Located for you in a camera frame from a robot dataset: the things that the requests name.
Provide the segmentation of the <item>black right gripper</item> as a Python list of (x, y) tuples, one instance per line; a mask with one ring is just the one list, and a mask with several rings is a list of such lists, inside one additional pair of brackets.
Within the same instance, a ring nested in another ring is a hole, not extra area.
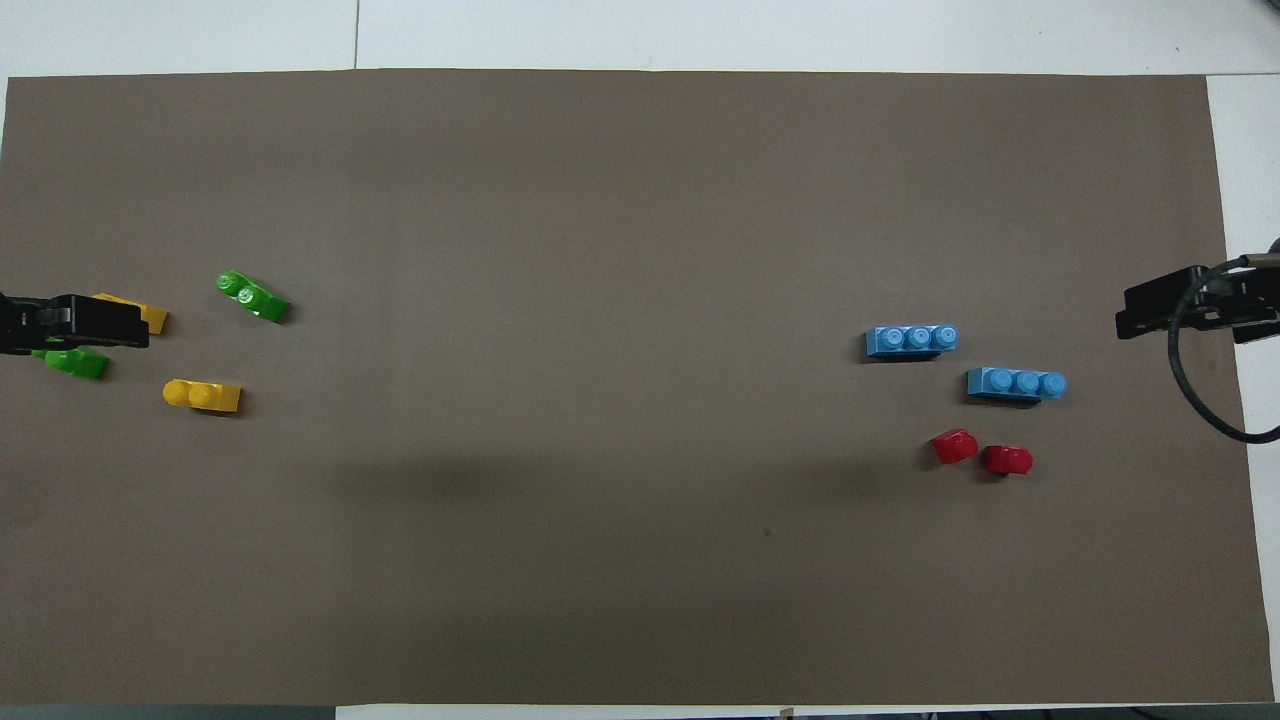
[(1208, 270), (1184, 266), (1124, 290), (1116, 337), (1166, 331), (1181, 295), (1199, 278), (1197, 331), (1279, 331), (1279, 260), (1231, 260)]

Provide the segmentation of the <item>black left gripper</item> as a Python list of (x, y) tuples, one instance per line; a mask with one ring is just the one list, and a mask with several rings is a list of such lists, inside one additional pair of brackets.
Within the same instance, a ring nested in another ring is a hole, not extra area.
[(28, 355), (56, 343), (147, 348), (148, 323), (140, 307), (77, 293), (60, 299), (1, 293), (1, 354)]

